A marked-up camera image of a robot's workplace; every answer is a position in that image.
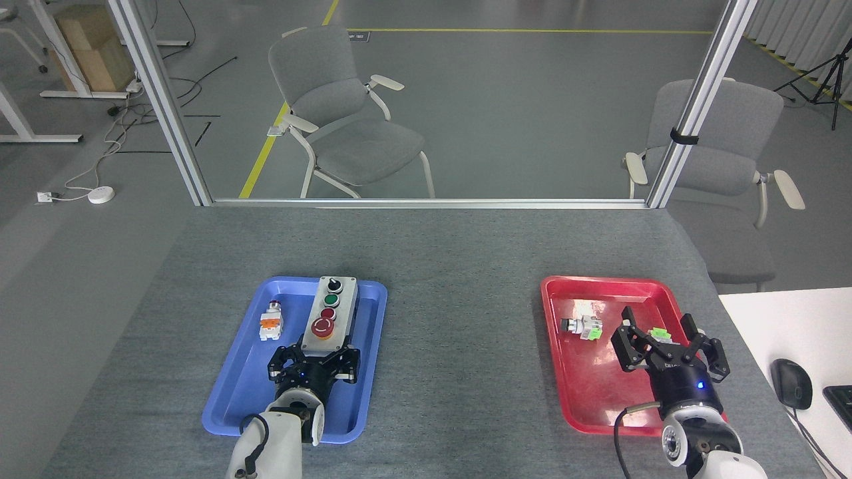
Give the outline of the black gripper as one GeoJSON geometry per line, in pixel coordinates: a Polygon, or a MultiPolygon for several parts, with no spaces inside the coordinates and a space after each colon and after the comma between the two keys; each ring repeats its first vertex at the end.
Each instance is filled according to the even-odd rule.
{"type": "Polygon", "coordinates": [[[713,382],[722,382],[730,374],[730,365],[720,339],[711,339],[697,325],[690,313],[680,319],[686,339],[690,342],[678,358],[683,364],[666,364],[669,351],[650,333],[639,330],[630,306],[621,312],[622,323],[616,327],[610,342],[624,372],[648,368],[654,400],[660,403],[658,415],[665,419],[676,409],[704,405],[724,412],[713,382]],[[699,362],[703,352],[706,364],[699,362]]]}
{"type": "Polygon", "coordinates": [[[300,345],[276,349],[268,361],[268,378],[275,386],[275,399],[295,389],[311,392],[322,403],[328,403],[335,380],[348,384],[358,382],[360,350],[344,346],[319,362],[307,362],[300,345]]]}

